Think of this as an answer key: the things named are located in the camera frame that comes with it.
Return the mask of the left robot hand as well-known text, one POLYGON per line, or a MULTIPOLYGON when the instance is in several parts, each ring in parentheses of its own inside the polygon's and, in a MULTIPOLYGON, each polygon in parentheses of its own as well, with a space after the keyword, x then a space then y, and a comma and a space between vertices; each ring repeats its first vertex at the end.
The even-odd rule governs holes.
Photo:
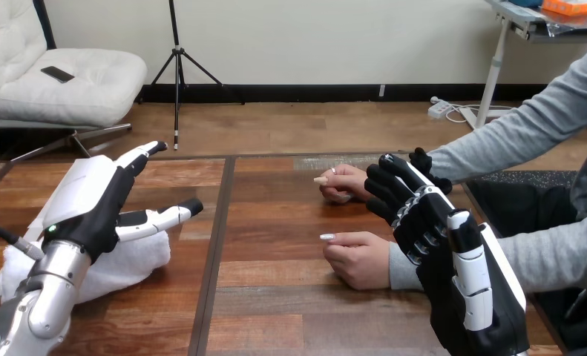
POLYGON ((66 243, 95 263, 120 243, 152 237, 197 216, 203 210, 198 198, 158 209, 122 209, 150 156, 167 147, 165 142, 152 141, 118 159, 99 155, 76 160, 53 192, 42 219, 42 250, 66 243))

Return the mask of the person's hand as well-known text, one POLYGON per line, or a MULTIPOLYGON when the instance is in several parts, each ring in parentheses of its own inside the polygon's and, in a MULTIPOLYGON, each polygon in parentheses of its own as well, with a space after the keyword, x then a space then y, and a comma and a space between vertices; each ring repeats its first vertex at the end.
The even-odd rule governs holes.
POLYGON ((368 201, 373 195, 366 190, 364 183, 367 173, 351 165, 341 164, 315 177, 313 182, 328 202, 344 204, 352 201, 368 201))
POLYGON ((363 291, 390 287, 390 242, 367 231, 322 234, 323 254, 349 287, 363 291))

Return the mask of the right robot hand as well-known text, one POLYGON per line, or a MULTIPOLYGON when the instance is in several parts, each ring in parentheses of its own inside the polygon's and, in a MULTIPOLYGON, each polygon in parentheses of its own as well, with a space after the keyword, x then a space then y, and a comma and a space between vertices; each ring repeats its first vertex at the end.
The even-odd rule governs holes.
POLYGON ((526 355, 525 292, 496 232, 448 199, 449 183, 409 159, 380 156, 367 168, 367 208, 384 219, 416 267, 431 304, 430 324, 452 355, 526 355))

